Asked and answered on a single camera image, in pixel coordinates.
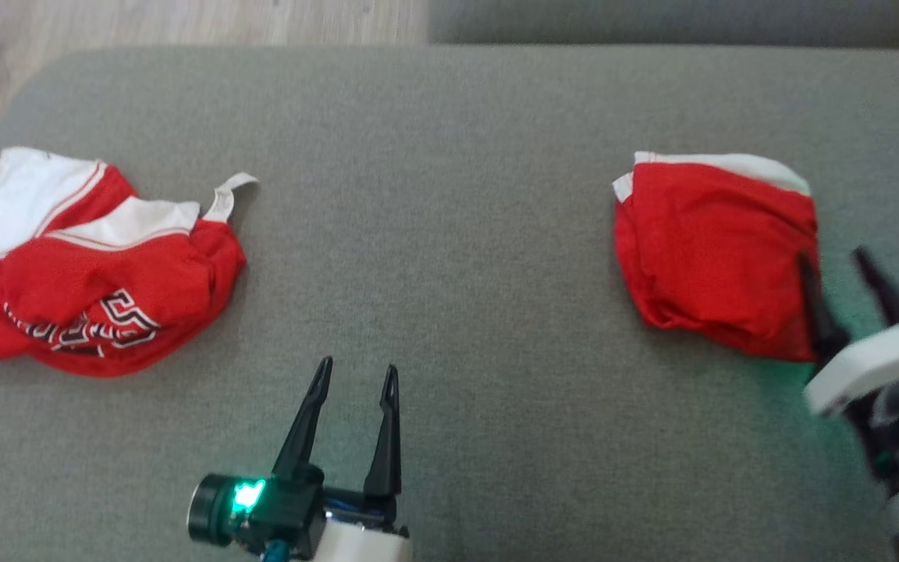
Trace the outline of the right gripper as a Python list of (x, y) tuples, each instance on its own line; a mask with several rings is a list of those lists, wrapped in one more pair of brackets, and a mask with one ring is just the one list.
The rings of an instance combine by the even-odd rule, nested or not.
[(899, 382), (899, 286), (868, 248), (856, 248), (853, 259), (888, 326), (852, 341), (828, 307), (818, 269), (810, 256), (801, 252), (797, 267), (815, 356), (815, 370), (803, 398), (813, 415), (841, 416), (850, 423), (877, 481), (899, 483), (899, 418), (892, 414), (874, 417), (883, 391)]

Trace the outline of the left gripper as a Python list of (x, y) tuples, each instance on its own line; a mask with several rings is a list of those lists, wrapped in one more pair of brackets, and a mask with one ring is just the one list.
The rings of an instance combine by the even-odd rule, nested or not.
[(402, 493), (400, 380), (386, 369), (379, 408), (384, 412), (364, 494), (325, 487), (310, 462), (334, 359), (322, 358), (272, 475), (246, 478), (211, 473), (197, 484), (188, 508), (194, 542), (235, 545), (259, 561), (410, 561), (413, 542), (396, 523)]

